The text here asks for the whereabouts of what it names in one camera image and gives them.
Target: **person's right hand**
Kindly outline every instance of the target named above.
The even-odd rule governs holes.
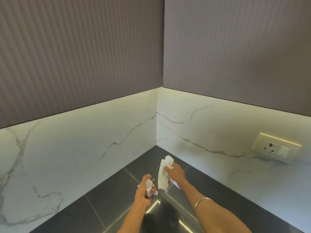
[[[164,167],[164,171],[169,174],[169,177],[177,182],[177,185],[180,187],[182,182],[186,180],[184,170],[178,163],[173,163],[173,168]]]

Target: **finger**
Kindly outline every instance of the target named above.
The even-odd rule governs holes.
[[[148,178],[151,178],[150,174],[147,174],[145,176],[142,177],[142,182],[140,183],[139,187],[142,186],[142,188],[146,188],[146,181]]]

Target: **hand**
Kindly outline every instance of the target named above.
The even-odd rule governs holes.
[[[151,204],[151,200],[153,198],[153,196],[149,199],[145,197],[146,196],[146,181],[148,178],[151,178],[150,174],[143,176],[142,182],[139,184],[139,187],[136,190],[135,200],[134,200],[134,204],[138,204],[142,206],[142,208],[144,208],[145,211],[147,211],[147,209],[149,208]],[[152,192],[156,191],[156,187],[154,185],[152,185],[151,191]]]
[[[170,178],[172,178],[174,181],[177,182],[179,187],[181,187],[182,182],[186,180],[184,170],[181,168],[181,166],[178,163],[174,162],[172,169],[168,167],[164,167],[164,171],[166,171],[169,174]]]

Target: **forearm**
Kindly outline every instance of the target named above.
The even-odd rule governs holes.
[[[183,180],[181,188],[184,190],[193,209],[197,201],[205,197],[187,180]],[[202,200],[197,205],[196,217],[205,232],[250,232],[239,218],[212,200]]]
[[[138,233],[145,215],[144,209],[145,207],[142,204],[134,202],[118,233]]]

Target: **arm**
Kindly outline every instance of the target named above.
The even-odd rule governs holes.
[[[126,215],[121,228],[118,230],[118,233],[130,232],[130,233],[138,233],[140,226],[142,224],[142,220],[144,218],[145,212],[147,208],[150,206],[151,200],[153,196],[148,199],[145,198],[146,195],[146,180],[151,178],[151,175],[145,175],[142,178],[142,182],[139,184],[135,194],[134,203]],[[152,192],[156,191],[155,186],[152,186]]]
[[[179,164],[174,162],[173,165],[173,169],[165,167],[164,170],[173,180],[177,182],[178,186],[184,190],[191,206],[194,209],[198,200],[205,196],[198,192],[196,188],[194,188],[186,180],[185,173]],[[216,204],[212,200],[202,200],[197,205],[195,211],[196,217],[205,232],[251,232],[247,226],[233,213]]]

